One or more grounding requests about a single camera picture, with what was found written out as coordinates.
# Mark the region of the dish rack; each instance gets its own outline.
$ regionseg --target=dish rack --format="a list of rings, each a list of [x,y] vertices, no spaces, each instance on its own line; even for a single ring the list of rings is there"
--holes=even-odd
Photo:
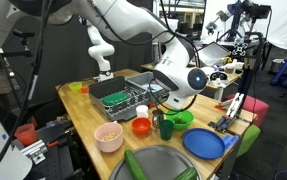
[[[128,98],[115,105],[104,105],[103,98],[114,93],[126,93]],[[92,104],[95,105],[106,118],[113,121],[130,120],[136,116],[137,106],[148,104],[147,91],[128,83],[124,77],[115,77],[90,85],[89,95]]]

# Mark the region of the green bowl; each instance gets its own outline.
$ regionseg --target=green bowl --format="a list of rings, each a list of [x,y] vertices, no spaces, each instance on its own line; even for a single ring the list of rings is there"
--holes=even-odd
[[[193,114],[185,110],[183,112],[176,113],[174,111],[167,111],[166,114],[174,114],[174,115],[166,115],[166,119],[173,121],[174,126],[173,129],[181,131],[187,129],[193,122],[194,116]]]

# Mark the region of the green vegetable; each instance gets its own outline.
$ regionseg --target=green vegetable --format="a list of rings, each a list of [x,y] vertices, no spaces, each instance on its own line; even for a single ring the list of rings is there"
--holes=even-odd
[[[186,122],[184,120],[182,120],[182,119],[175,119],[174,122],[176,124],[186,124]]]
[[[134,158],[132,151],[129,148],[126,148],[124,151],[124,159],[130,169],[134,180],[147,180],[147,177],[145,176],[144,172],[142,171],[141,167]]]
[[[198,176],[197,171],[193,167],[185,169],[181,174],[179,174],[175,180],[195,180]]]

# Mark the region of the metal tray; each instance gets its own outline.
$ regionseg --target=metal tray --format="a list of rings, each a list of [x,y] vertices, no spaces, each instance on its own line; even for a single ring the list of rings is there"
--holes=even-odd
[[[133,152],[149,180],[171,180],[188,167],[194,167],[198,180],[202,180],[200,171],[193,162],[180,151],[168,146],[148,146]],[[131,180],[132,175],[124,159],[119,162],[110,175],[110,180]]]

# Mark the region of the red cup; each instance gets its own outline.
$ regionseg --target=red cup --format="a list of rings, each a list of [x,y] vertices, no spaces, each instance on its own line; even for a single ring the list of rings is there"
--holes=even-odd
[[[14,136],[26,147],[37,141],[37,136],[33,124],[25,124],[18,127]]]

